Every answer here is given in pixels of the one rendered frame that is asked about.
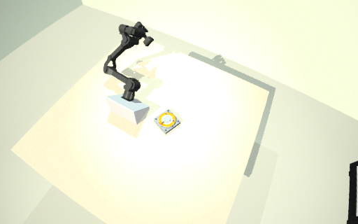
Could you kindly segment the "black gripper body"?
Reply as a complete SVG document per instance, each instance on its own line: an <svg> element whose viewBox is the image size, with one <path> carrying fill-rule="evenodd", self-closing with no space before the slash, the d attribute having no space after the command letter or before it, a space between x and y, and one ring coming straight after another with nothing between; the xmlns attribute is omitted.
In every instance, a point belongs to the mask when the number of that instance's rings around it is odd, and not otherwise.
<svg viewBox="0 0 358 224"><path fill-rule="evenodd" d="M137 36L135 36L135 38L137 39L137 37L139 37L139 38L144 37L144 39L145 39L144 42L143 42L144 46L149 46L152 43L152 39L151 39L151 37L146 35L146 33L143 30L141 25L142 24L139 21L134 25L138 29L138 34L137 34Z"/></svg>

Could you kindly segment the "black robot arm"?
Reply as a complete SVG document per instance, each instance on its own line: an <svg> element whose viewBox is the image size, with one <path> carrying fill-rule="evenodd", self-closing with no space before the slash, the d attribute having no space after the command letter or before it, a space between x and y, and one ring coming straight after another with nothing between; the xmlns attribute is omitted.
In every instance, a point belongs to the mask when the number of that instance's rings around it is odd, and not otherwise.
<svg viewBox="0 0 358 224"><path fill-rule="evenodd" d="M109 76L114 76L118 80L122 81L123 85L123 95L121 98L127 100L128 102L133 101L135 97L135 92L141 88L141 82L135 78L127 78L125 75L117 71L116 59L127 49L132 48L134 45L139 45L139 40L142 38L135 38L138 34L137 27L129 27L128 25L121 24L118 27L120 34L122 35L121 44L108 56L106 62L103 66L103 72ZM109 62L113 63L113 66L109 66Z"/></svg>

